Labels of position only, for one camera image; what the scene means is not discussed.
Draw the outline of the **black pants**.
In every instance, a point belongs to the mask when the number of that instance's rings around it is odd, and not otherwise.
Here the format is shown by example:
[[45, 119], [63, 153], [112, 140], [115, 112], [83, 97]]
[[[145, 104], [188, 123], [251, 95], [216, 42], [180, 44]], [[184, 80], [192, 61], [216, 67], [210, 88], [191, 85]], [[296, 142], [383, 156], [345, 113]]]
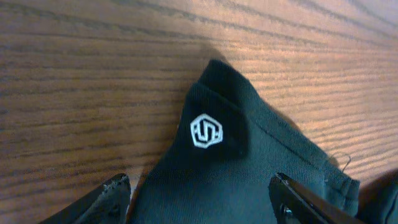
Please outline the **black pants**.
[[189, 90], [171, 148], [139, 189], [131, 223], [275, 223], [269, 182], [284, 173], [365, 223], [397, 222], [397, 181], [363, 209], [359, 182], [211, 60]]

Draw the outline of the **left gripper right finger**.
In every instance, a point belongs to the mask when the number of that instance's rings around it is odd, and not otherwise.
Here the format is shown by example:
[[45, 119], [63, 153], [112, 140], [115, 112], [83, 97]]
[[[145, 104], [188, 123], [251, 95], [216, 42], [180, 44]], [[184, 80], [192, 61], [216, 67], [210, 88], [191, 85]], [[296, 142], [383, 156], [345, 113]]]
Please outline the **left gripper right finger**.
[[269, 196], [278, 224], [364, 224], [283, 173], [271, 178]]

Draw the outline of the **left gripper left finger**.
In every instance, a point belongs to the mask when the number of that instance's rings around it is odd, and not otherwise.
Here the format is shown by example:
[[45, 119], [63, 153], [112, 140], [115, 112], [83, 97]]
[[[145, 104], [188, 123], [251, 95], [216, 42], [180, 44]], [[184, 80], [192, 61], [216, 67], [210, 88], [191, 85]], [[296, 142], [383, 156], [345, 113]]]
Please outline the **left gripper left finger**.
[[125, 224], [130, 203], [129, 177], [117, 174], [40, 224]]

